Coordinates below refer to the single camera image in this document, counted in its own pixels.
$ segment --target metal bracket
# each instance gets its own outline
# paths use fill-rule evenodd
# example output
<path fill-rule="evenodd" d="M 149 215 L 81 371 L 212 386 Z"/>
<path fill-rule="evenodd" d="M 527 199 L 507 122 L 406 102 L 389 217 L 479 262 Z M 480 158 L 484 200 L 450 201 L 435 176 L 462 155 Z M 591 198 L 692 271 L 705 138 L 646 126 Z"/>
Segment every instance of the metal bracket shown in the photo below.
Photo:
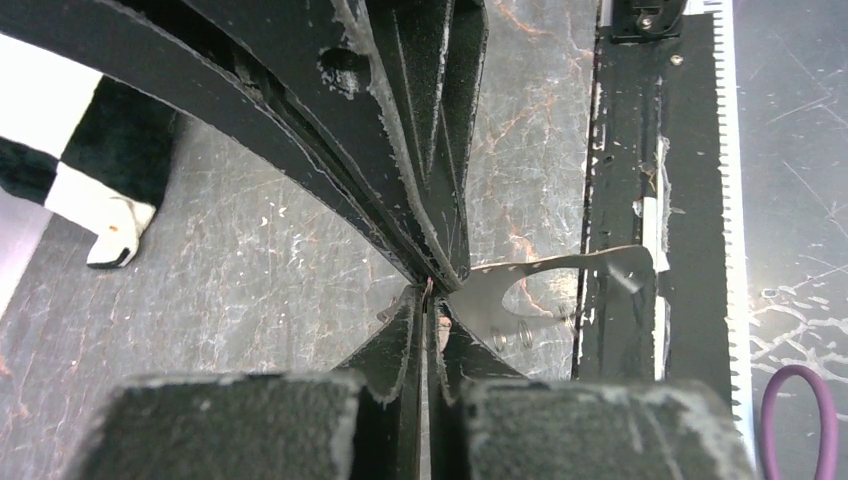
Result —
<path fill-rule="evenodd" d="M 680 35 L 686 0 L 613 0 L 613 43 L 644 43 Z"/>
<path fill-rule="evenodd" d="M 652 284 L 653 261 L 641 245 L 610 248 L 584 255 L 561 255 L 528 263 L 484 265 L 471 271 L 462 290 L 449 297 L 455 318 L 476 336 L 503 351 L 509 338 L 519 338 L 525 348 L 533 347 L 533 332 L 552 327 L 561 317 L 518 315 L 503 306 L 507 290 L 523 278 L 560 268 L 579 268 L 607 277 L 620 287 L 621 295 L 632 296 Z"/>

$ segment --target black mechanism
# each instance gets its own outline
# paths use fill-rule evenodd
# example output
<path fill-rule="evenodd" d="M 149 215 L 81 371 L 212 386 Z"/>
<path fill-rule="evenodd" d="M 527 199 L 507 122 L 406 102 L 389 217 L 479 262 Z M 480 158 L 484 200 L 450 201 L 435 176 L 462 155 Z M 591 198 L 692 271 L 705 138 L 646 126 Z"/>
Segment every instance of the black mechanism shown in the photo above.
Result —
<path fill-rule="evenodd" d="M 612 0 L 612 41 L 642 43 L 680 35 L 686 0 Z"/>
<path fill-rule="evenodd" d="M 697 162 L 714 155 L 717 135 L 713 97 L 699 103 L 715 85 L 710 18 L 684 41 L 684 6 L 613 2 L 596 52 L 581 254 L 472 273 L 464 184 L 482 0 L 0 2 L 0 31 L 230 135 L 344 217 L 411 283 L 383 312 L 384 328 L 332 372 L 149 377 L 118 389 L 68 478 L 417 478 L 425 366 L 433 478 L 753 478 L 727 401 L 700 384 L 653 383 L 658 295 L 672 305 L 672 332 L 683 319 L 670 337 L 680 351 L 727 354 L 726 335 L 703 345 L 726 333 L 721 291 L 669 284 L 634 217 L 651 167 L 661 170 L 651 156 L 661 135 L 696 165 L 669 164 L 676 189 L 700 179 L 691 188 L 707 195 L 718 175 L 712 160 Z M 681 69 L 674 55 L 699 66 Z M 691 131 L 702 135 L 687 143 Z M 720 236 L 713 200 L 683 201 L 700 212 L 691 221 Z M 689 247 L 669 258 L 672 270 L 704 269 L 705 282 L 720 282 L 721 252 L 701 254 L 680 225 L 669 234 Z M 574 376 L 603 384 L 531 382 L 481 341 L 558 321 L 501 306 L 512 283 L 551 268 L 581 269 Z M 709 338 L 697 344 L 698 335 Z M 693 358 L 670 357 L 669 372 L 726 397 L 727 357 Z"/>

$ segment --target hole in bracket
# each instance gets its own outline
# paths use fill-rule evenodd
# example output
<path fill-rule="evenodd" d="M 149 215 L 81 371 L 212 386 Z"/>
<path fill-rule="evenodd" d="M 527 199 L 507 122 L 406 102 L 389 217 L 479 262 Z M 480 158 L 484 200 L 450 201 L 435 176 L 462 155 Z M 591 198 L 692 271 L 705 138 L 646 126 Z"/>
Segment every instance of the hole in bracket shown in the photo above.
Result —
<path fill-rule="evenodd" d="M 368 88 L 371 83 L 371 64 L 368 57 L 346 48 L 331 48 L 318 59 L 321 80 L 331 90 L 347 98 Z"/>

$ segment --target white fabric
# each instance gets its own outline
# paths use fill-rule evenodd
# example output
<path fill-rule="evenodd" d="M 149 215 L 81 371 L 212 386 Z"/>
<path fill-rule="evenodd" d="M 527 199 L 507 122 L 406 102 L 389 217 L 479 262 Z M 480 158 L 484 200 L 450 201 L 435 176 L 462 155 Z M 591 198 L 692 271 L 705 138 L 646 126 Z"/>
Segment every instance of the white fabric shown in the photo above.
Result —
<path fill-rule="evenodd" d="M 0 136 L 59 158 L 103 77 L 0 35 Z"/>
<path fill-rule="evenodd" d="M 114 261 L 124 248 L 130 250 L 123 264 L 128 263 L 156 212 L 61 162 L 44 207 L 97 234 L 88 263 Z"/>

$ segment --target stuffed toy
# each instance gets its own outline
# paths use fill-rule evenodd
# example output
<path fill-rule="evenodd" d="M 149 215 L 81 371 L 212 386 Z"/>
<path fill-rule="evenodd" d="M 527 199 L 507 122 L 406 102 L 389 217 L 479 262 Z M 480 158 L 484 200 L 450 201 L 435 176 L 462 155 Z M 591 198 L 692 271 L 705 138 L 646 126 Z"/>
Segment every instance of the stuffed toy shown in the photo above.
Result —
<path fill-rule="evenodd" d="M 0 79 L 0 188 L 97 235 L 89 267 L 127 265 L 165 196 L 176 112 L 8 37 L 0 36 L 0 62 L 50 83 Z"/>

